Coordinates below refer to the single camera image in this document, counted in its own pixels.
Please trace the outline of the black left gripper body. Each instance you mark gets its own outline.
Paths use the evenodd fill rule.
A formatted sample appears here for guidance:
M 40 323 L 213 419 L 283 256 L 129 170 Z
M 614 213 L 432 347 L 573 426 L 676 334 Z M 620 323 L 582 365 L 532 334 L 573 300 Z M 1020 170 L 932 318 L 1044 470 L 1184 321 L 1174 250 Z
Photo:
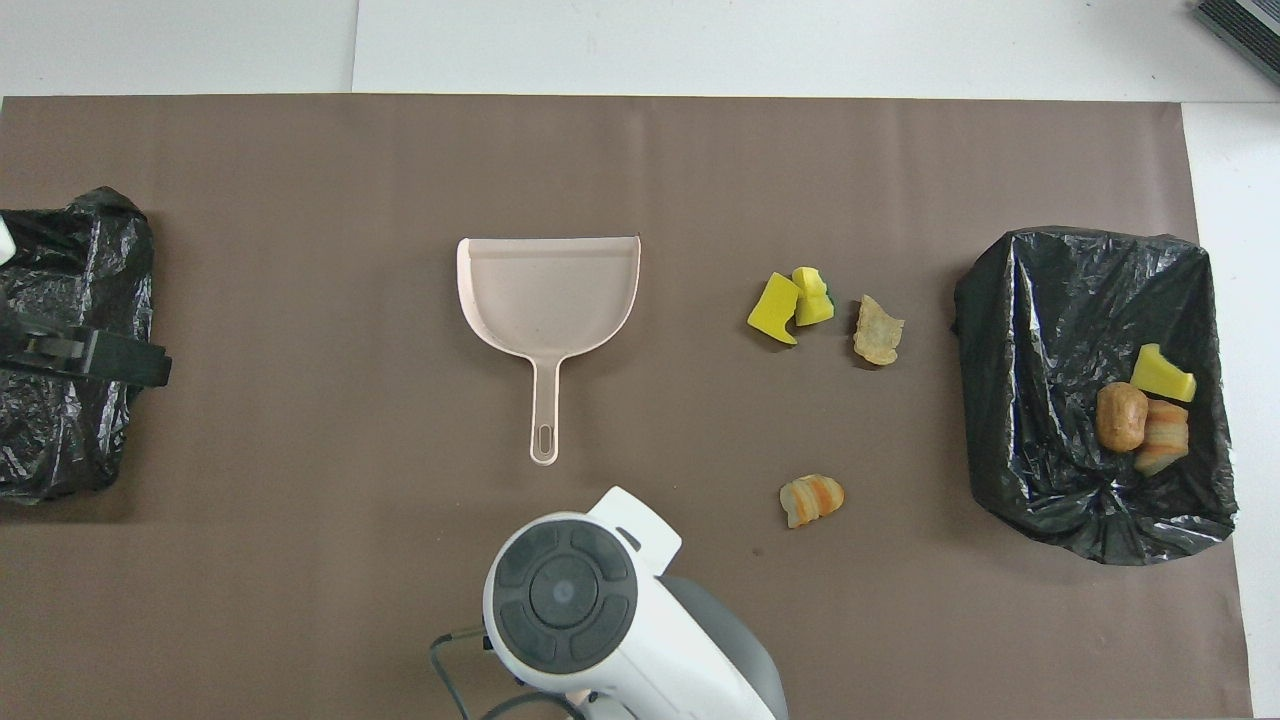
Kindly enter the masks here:
M 79 374 L 88 350 L 90 341 L 82 334 L 59 334 L 44 325 L 3 318 L 4 368 L 45 374 Z

